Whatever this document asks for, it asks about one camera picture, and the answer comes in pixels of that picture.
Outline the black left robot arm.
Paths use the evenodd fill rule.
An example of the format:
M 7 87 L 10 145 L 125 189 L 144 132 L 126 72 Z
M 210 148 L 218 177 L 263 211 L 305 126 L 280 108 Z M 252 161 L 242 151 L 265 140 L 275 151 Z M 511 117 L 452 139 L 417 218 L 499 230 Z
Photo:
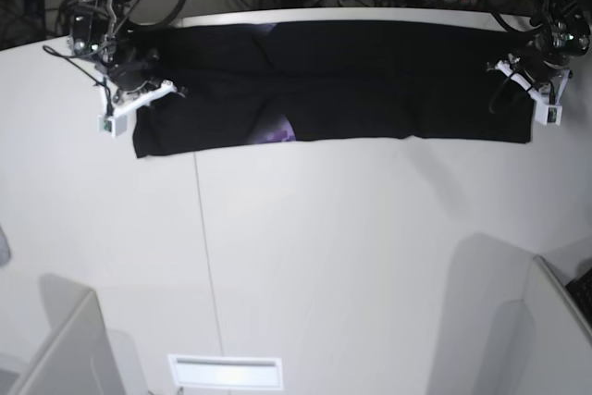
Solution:
M 531 0 L 530 25 L 537 29 L 521 53 L 524 70 L 537 83 L 548 82 L 569 67 L 572 59 L 586 56 L 591 46 L 590 27 L 578 0 Z

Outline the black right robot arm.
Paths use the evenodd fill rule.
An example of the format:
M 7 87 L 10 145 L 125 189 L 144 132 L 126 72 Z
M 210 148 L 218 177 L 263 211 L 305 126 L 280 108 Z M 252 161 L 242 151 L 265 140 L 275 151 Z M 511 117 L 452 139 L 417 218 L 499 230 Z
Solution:
M 158 88 L 154 76 L 158 60 L 153 50 L 138 49 L 135 31 L 152 31 L 166 25 L 161 20 L 136 24 L 131 12 L 141 0 L 77 0 L 69 19 L 67 59 L 92 63 L 121 93 L 141 94 Z

